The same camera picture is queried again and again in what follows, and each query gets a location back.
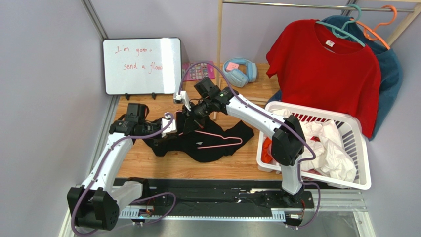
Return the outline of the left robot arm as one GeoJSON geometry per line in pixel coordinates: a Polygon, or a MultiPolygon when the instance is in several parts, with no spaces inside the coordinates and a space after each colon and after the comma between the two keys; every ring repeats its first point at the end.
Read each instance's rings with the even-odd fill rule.
{"type": "Polygon", "coordinates": [[[111,231],[120,211],[151,199],[149,182],[143,178],[129,178],[113,190],[122,162],[136,140],[161,139],[176,132],[172,113],[166,112],[155,121],[148,121],[148,114],[147,105],[130,103],[126,113],[110,125],[106,146],[91,173],[79,187],[68,191],[71,227],[76,235],[88,237],[98,230],[111,231]]]}

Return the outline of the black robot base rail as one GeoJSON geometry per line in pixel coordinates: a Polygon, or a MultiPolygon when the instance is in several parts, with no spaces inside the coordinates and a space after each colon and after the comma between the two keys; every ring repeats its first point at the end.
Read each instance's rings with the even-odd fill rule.
{"type": "Polygon", "coordinates": [[[280,180],[150,179],[151,200],[122,209],[120,219],[272,221],[298,226],[317,207],[310,191],[297,200],[281,190],[280,180]]]}

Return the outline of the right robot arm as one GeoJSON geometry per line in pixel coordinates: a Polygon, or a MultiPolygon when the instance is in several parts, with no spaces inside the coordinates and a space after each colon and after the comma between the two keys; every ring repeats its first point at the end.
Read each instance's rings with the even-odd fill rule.
{"type": "Polygon", "coordinates": [[[271,113],[247,100],[231,86],[220,89],[208,77],[197,82],[194,88],[201,97],[197,104],[190,102],[187,92],[181,89],[173,95],[174,102],[184,104],[184,132],[203,128],[204,119],[213,112],[221,112],[252,125],[271,139],[271,155],[281,167],[283,201],[289,205],[299,203],[304,187],[298,174],[298,160],[304,151],[305,137],[298,119],[271,113]]]}

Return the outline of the black t shirt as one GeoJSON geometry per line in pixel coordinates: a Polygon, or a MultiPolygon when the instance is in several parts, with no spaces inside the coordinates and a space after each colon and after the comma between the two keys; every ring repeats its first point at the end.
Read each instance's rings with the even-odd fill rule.
{"type": "Polygon", "coordinates": [[[223,130],[214,121],[205,119],[205,127],[190,133],[184,133],[185,116],[176,112],[177,132],[162,140],[144,139],[158,157],[168,152],[186,153],[193,160],[208,163],[231,156],[254,137],[253,129],[242,121],[230,129],[223,130]]]}

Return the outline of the pink wire hanger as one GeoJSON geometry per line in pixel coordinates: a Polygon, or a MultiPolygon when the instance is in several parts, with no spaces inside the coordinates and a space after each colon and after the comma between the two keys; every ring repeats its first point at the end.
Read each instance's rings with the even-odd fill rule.
{"type": "Polygon", "coordinates": [[[180,138],[183,143],[186,143],[187,141],[187,143],[191,144],[196,150],[239,146],[245,141],[241,136],[227,135],[226,131],[208,118],[205,119],[205,122],[208,124],[205,124],[203,129],[198,129],[185,134],[183,132],[184,115],[182,114],[182,111],[177,110],[175,115],[178,138],[180,138]]]}

